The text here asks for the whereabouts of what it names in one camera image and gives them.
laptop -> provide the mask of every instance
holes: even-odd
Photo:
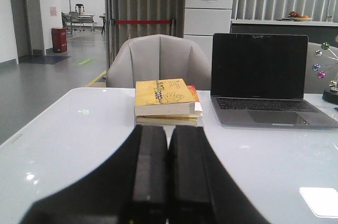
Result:
[[[303,99],[308,37],[213,35],[211,100],[222,124],[338,128]]]

faucet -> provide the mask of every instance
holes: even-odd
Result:
[[[331,2],[331,0],[327,1],[327,9],[326,9],[326,17],[325,17],[325,21],[327,21],[327,22],[332,21],[332,15],[328,14],[328,9],[330,8],[330,2]]]

laptop trackpad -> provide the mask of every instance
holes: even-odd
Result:
[[[295,112],[283,111],[249,111],[250,117],[255,123],[272,125],[308,125],[300,115]]]

laptop keyboard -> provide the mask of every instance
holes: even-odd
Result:
[[[309,104],[300,100],[267,100],[217,97],[216,100],[221,109],[317,112],[317,110],[312,108]]]

fruit bowl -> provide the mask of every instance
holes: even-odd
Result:
[[[290,18],[296,22],[307,22],[312,20],[312,18],[308,17],[290,17]]]

